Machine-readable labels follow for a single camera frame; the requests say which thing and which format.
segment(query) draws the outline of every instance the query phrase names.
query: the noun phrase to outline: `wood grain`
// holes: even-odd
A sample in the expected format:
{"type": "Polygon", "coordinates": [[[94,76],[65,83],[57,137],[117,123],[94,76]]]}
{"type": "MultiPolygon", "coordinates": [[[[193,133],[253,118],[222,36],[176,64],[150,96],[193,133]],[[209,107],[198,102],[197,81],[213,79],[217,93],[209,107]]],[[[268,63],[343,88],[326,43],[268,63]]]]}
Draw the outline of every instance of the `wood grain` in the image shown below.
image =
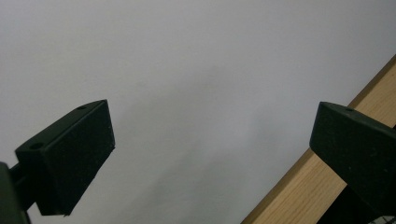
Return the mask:
{"type": "MultiPolygon", "coordinates": [[[[396,55],[349,106],[395,126],[396,55]]],[[[317,223],[346,185],[308,149],[242,223],[317,223]]]]}

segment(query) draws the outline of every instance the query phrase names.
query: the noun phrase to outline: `hole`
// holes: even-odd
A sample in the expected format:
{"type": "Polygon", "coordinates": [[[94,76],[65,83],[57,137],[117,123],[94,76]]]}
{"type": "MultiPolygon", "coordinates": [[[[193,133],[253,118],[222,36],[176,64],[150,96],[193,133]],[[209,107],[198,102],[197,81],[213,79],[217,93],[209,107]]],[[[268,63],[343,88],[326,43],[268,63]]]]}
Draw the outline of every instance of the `hole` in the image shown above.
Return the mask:
{"type": "Polygon", "coordinates": [[[44,143],[34,143],[30,146],[30,149],[39,149],[44,146],[44,143]]]}

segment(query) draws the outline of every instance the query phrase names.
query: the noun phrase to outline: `white surface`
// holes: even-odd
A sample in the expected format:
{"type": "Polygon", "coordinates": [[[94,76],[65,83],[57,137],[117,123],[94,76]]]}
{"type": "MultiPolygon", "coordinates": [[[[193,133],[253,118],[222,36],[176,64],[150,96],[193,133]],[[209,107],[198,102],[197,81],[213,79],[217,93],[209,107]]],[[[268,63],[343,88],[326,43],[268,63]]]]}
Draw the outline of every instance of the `white surface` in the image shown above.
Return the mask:
{"type": "Polygon", "coordinates": [[[2,1],[0,158],[108,99],[117,148],[71,217],[239,223],[396,53],[394,1],[2,1]]]}

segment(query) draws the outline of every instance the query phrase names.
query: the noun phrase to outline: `wooden plank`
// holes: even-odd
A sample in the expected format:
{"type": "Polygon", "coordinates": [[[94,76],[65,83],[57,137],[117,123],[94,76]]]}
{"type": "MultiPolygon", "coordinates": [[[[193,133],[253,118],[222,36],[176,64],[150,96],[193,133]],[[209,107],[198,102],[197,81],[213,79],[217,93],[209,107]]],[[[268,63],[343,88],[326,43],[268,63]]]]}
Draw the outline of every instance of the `wooden plank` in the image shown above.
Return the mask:
{"type": "MultiPolygon", "coordinates": [[[[349,106],[395,126],[396,55],[349,106]]],[[[317,223],[346,185],[308,149],[242,223],[317,223]]]]}

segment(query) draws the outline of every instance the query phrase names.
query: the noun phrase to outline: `wooden board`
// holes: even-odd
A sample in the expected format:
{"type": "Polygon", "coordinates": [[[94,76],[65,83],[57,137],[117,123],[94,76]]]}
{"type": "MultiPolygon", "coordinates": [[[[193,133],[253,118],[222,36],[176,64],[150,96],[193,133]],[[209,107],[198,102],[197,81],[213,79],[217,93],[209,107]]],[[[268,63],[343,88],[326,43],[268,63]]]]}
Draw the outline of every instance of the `wooden board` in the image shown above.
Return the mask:
{"type": "MultiPolygon", "coordinates": [[[[395,126],[396,55],[349,106],[395,126]]],[[[308,149],[242,223],[317,223],[346,185],[308,149]]]]}

